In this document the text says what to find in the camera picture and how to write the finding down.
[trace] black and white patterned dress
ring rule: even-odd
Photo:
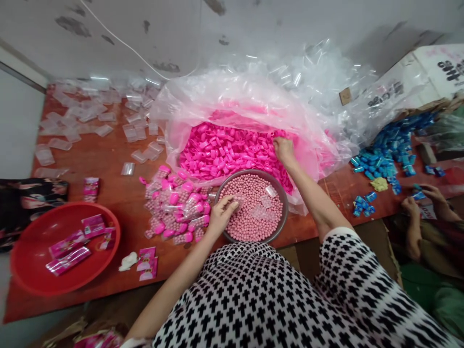
[[[321,274],[313,286],[267,244],[222,247],[150,345],[458,347],[353,230],[332,230],[319,254]]]

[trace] white foam box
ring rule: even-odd
[[[407,97],[402,103],[405,109],[419,109],[442,98],[452,100],[454,94],[464,88],[464,44],[416,48],[375,85],[379,92],[383,86],[394,86],[385,92],[390,98]]]

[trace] electrical wire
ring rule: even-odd
[[[165,80],[171,80],[169,77],[166,77],[166,76],[163,76],[161,75],[161,73],[158,72],[158,70],[156,70],[155,68],[153,68],[141,55],[138,54],[138,52],[136,50],[134,50],[132,47],[130,47],[127,43],[125,43],[124,41],[122,41],[120,38],[118,38],[115,34],[113,34],[113,32],[111,30],[109,30],[105,24],[102,23],[102,21],[100,21],[98,19],[98,17],[92,12],[92,10],[87,6],[87,4],[83,1],[83,0],[80,0],[80,2],[84,5],[84,7],[90,12],[90,14],[92,16],[94,16],[94,18],[101,24],[102,27],[104,27],[106,29],[107,32],[109,32],[111,35],[113,35],[113,37],[115,39],[117,39],[119,42],[121,42],[123,45],[127,46],[132,52],[134,52],[136,55],[138,55],[138,57],[146,64],[150,67],[151,70],[153,70],[154,72],[156,72],[159,76],[161,76],[163,79]],[[203,0],[200,0],[200,22],[198,24],[198,39],[197,39],[197,42],[199,43],[200,42],[200,36],[201,36],[201,28],[202,28],[202,2]],[[198,55],[197,55],[197,65],[195,67],[195,69],[193,69],[191,72],[189,72],[187,75],[183,75],[183,76],[179,76],[179,77],[187,77],[187,76],[190,76],[191,74],[193,74],[197,69],[198,69],[198,66],[200,65],[200,46],[197,45],[198,47]]]

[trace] pink plastic bag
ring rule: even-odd
[[[339,146],[323,127],[327,118],[310,105],[259,76],[210,71],[204,75],[170,80],[152,105],[150,120],[158,122],[166,139],[167,160],[180,170],[178,159],[192,127],[203,122],[240,130],[284,130],[294,139],[295,156],[316,181],[351,158],[351,150]],[[220,185],[227,175],[198,180],[198,186]],[[288,194],[292,211],[306,214],[298,192]]]

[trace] yellow object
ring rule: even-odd
[[[388,183],[387,180],[384,178],[376,178],[374,181],[371,181],[371,185],[374,186],[374,189],[377,192],[382,192],[388,190]]]

